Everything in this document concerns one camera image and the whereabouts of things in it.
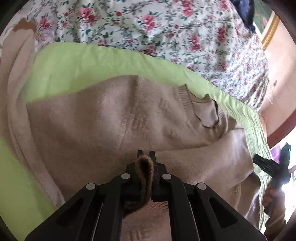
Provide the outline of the person's right hand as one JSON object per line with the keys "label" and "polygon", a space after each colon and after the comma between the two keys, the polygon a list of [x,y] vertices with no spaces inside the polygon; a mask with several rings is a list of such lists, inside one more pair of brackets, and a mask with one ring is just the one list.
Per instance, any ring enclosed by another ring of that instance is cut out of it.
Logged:
{"label": "person's right hand", "polygon": [[277,219],[285,215],[285,194],[281,189],[268,187],[263,196],[262,205],[269,208],[269,218]]}

